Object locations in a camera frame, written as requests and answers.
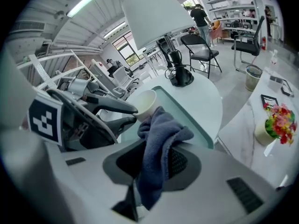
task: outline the black lamp base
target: black lamp base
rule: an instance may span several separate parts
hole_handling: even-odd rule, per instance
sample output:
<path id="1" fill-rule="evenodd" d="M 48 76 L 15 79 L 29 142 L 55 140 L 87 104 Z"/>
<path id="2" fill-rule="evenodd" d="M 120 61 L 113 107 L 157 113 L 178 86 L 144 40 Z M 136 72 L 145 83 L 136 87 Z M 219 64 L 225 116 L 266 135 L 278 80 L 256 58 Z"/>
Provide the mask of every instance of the black lamp base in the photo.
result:
<path id="1" fill-rule="evenodd" d="M 181 62 L 181 57 L 179 55 L 179 51 L 175 50 L 170 53 L 170 56 L 172 58 L 172 61 L 174 62 L 174 68 L 175 68 L 175 79 L 176 82 L 173 83 L 174 86 L 178 87 L 184 87 L 189 84 L 191 84 L 194 80 L 194 76 L 192 75 L 191 72 L 187 71 L 182 62 Z"/>

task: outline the white lamp shade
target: white lamp shade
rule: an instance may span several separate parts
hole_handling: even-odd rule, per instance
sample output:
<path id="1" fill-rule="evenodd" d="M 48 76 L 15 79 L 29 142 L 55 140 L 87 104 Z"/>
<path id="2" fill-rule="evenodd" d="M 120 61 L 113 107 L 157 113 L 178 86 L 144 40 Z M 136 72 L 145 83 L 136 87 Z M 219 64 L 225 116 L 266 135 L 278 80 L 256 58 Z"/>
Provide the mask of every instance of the white lamp shade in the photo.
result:
<path id="1" fill-rule="evenodd" d="M 169 32 L 195 26 L 195 22 L 177 0 L 124 0 L 122 8 L 137 49 Z"/>

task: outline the round table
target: round table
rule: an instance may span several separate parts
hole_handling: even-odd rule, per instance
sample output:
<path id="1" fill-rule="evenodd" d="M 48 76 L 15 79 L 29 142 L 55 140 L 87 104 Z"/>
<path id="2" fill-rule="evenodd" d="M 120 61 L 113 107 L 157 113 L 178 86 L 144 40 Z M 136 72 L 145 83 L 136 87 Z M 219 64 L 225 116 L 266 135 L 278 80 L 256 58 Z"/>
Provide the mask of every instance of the round table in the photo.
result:
<path id="1" fill-rule="evenodd" d="M 170 94 L 215 140 L 222 121 L 222 100 L 216 86 L 206 77 L 198 73 L 192 73 L 194 81 L 185 87 L 176 87 L 160 75 L 140 86 L 127 99 L 134 104 L 134 98 L 143 91 L 150 90 L 156 86 L 161 86 Z M 112 120 L 120 119 L 120 113 L 115 113 Z"/>

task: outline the orange chair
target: orange chair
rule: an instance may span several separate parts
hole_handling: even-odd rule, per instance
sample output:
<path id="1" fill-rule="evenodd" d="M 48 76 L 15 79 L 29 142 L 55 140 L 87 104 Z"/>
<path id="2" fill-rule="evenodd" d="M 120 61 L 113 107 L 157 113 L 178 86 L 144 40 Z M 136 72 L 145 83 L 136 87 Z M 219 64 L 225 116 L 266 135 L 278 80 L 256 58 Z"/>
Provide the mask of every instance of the orange chair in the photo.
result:
<path id="1" fill-rule="evenodd" d="M 213 30 L 213 31 L 210 31 L 210 37 L 211 37 L 211 40 L 212 40 L 212 44 L 214 45 L 213 43 L 213 39 L 216 39 L 217 38 L 217 42 L 218 42 L 218 37 L 221 38 L 222 40 L 222 43 L 224 44 L 223 42 L 223 39 L 222 39 L 222 28 L 221 28 L 221 24 L 219 24 L 219 26 L 216 28 L 216 30 Z"/>

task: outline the jeans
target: jeans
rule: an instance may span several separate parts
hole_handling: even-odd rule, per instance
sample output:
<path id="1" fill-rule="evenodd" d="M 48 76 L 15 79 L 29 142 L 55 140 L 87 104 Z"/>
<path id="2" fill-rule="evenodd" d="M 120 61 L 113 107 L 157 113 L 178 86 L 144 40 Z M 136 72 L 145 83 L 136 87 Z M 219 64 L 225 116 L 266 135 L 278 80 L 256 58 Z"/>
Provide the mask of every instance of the jeans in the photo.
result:
<path id="1" fill-rule="evenodd" d="M 209 46 L 211 43 L 209 26 L 197 27 L 200 36 L 206 41 L 207 45 Z"/>

